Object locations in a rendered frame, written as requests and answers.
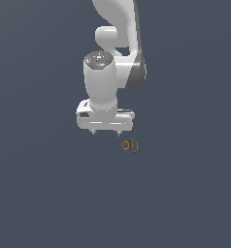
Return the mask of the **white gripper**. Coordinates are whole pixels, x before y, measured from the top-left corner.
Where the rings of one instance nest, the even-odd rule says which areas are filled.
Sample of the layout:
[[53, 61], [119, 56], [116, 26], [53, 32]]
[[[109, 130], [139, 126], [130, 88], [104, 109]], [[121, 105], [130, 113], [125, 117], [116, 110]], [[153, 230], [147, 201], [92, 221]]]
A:
[[92, 108], [89, 100], [82, 100], [76, 111], [77, 124], [81, 129], [89, 130], [92, 135], [97, 135], [99, 130], [116, 131], [119, 137], [123, 131], [131, 131], [135, 112], [131, 109], [107, 108], [100, 110]]

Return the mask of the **orange-handled scissors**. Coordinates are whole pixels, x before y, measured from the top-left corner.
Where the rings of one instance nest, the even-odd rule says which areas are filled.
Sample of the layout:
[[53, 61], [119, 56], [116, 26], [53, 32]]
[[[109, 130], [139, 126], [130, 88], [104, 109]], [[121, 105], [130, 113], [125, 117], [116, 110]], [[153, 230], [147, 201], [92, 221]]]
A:
[[133, 153], [136, 153], [139, 149], [139, 145], [138, 143], [134, 140], [134, 137], [133, 137], [133, 131], [130, 131], [130, 135], [129, 135], [129, 138], [126, 139], [122, 145], [121, 145], [121, 148], [123, 150], [130, 150], [132, 151]]

